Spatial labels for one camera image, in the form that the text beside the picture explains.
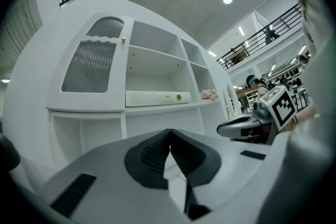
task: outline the black slot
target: black slot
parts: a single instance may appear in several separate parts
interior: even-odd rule
[[[95,176],[81,174],[51,204],[51,208],[69,218],[95,180]]]
[[[254,159],[259,159],[261,161],[263,161],[266,157],[266,154],[262,154],[262,153],[257,153],[257,152],[253,152],[253,151],[243,151],[241,152],[241,155],[250,157],[250,158],[254,158]]]

